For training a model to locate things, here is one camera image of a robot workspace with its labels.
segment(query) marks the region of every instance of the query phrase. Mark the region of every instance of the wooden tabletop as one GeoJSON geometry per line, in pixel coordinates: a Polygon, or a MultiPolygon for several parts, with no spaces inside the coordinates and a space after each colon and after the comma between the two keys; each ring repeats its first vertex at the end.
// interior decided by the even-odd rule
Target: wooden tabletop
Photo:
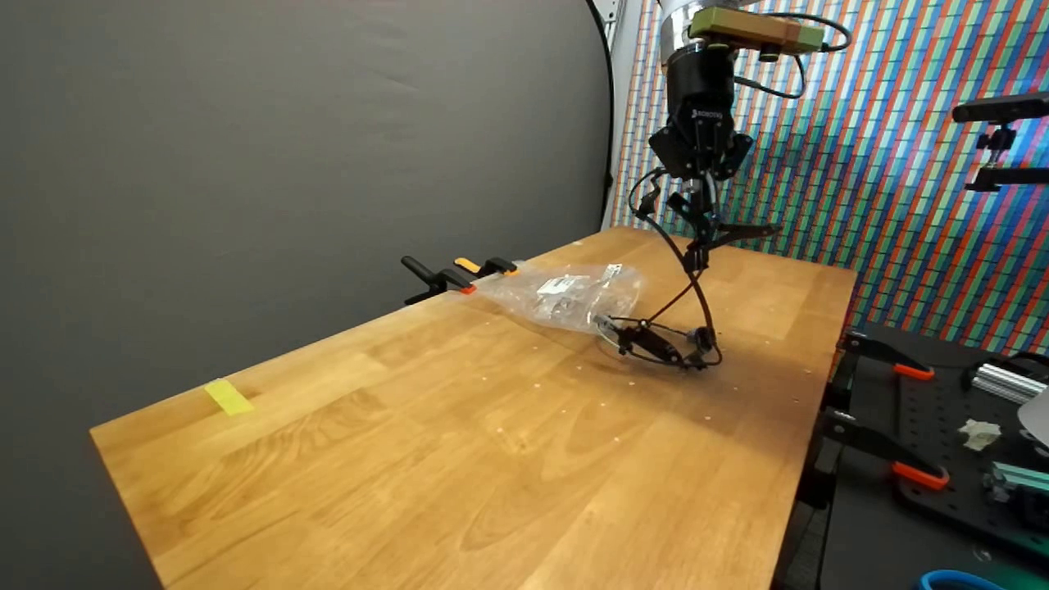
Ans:
{"type": "MultiPolygon", "coordinates": [[[[639,270],[639,312],[686,281],[635,229],[566,263],[639,270]]],[[[714,370],[448,291],[93,440],[168,587],[771,587],[851,281],[714,251],[714,370]]]]}

